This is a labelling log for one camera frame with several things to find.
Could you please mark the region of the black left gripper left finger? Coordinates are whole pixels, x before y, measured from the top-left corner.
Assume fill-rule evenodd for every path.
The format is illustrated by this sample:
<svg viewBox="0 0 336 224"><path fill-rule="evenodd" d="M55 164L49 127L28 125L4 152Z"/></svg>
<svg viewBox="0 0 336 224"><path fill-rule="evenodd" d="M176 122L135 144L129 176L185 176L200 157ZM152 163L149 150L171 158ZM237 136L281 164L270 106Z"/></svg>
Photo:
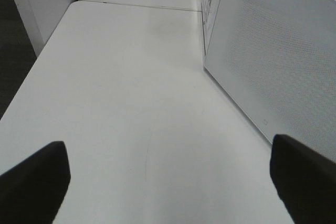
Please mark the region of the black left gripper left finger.
<svg viewBox="0 0 336 224"><path fill-rule="evenodd" d="M70 183L63 141L54 141L1 175L1 223L53 223Z"/></svg>

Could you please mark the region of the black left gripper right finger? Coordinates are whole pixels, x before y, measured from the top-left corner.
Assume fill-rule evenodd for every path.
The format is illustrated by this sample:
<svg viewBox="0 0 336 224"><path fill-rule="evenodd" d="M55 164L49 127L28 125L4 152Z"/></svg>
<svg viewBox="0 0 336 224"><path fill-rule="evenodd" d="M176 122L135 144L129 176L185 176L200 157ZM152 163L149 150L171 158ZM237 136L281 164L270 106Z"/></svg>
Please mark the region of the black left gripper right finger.
<svg viewBox="0 0 336 224"><path fill-rule="evenodd" d="M294 138L274 136L270 177L294 223L335 223L335 163Z"/></svg>

